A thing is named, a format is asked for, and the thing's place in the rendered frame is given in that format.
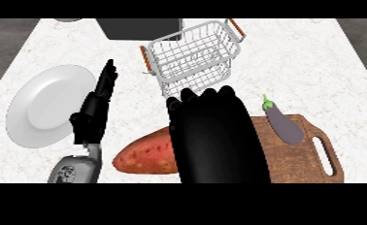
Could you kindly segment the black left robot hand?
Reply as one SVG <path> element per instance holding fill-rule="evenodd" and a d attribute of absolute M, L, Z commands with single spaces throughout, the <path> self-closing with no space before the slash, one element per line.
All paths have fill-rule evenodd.
<path fill-rule="evenodd" d="M 79 111 L 67 119 L 76 145 L 97 144 L 103 138 L 115 79 L 115 65 L 109 59 L 97 79 L 95 88 L 85 96 Z"/>

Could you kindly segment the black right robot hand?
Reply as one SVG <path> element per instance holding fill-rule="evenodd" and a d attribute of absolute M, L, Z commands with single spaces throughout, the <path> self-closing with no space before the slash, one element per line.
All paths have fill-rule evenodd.
<path fill-rule="evenodd" d="M 165 100 L 168 135 L 183 183 L 269 184 L 252 121 L 230 86 L 189 88 Z"/>

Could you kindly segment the orange sweet potato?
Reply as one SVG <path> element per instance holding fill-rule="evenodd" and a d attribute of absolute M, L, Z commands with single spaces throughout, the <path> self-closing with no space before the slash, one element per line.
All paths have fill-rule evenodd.
<path fill-rule="evenodd" d="M 168 128 L 161 128 L 134 140 L 116 154 L 112 164 L 113 168 L 127 174 L 175 174 Z"/>

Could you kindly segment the wooden cutting board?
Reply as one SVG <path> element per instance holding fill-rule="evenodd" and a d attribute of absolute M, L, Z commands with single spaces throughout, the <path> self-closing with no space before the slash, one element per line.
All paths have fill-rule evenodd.
<path fill-rule="evenodd" d="M 322 130 L 315 127 L 300 114 L 286 114 L 303 132 L 297 145 L 288 145 L 278 138 L 264 116 L 252 116 L 251 123 L 264 153 L 272 183 L 343 183 L 344 171 Z M 312 139 L 317 138 L 331 164 L 328 176 L 320 165 Z"/>

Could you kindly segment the white plate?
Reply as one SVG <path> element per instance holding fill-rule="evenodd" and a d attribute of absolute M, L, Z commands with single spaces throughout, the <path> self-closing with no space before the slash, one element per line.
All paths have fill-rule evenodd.
<path fill-rule="evenodd" d="M 69 115 L 94 86 L 90 71 L 76 65 L 56 66 L 26 82 L 5 114 L 5 131 L 16 145 L 39 148 L 70 134 Z"/>

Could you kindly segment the purple eggplant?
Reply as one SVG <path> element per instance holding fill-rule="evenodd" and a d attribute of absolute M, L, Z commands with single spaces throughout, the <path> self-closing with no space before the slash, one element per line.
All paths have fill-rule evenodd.
<path fill-rule="evenodd" d="M 297 124 L 280 113 L 275 103 L 263 97 L 261 109 L 266 114 L 269 125 L 279 139 L 288 145 L 297 145 L 303 139 L 303 133 Z"/>

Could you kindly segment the dark grey box appliance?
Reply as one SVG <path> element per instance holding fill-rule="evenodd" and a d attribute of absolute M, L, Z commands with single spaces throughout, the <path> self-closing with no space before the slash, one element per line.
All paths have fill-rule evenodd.
<path fill-rule="evenodd" d="M 152 41 L 168 36 L 167 40 L 180 39 L 172 35 L 183 28 L 180 18 L 97 18 L 109 40 Z"/>

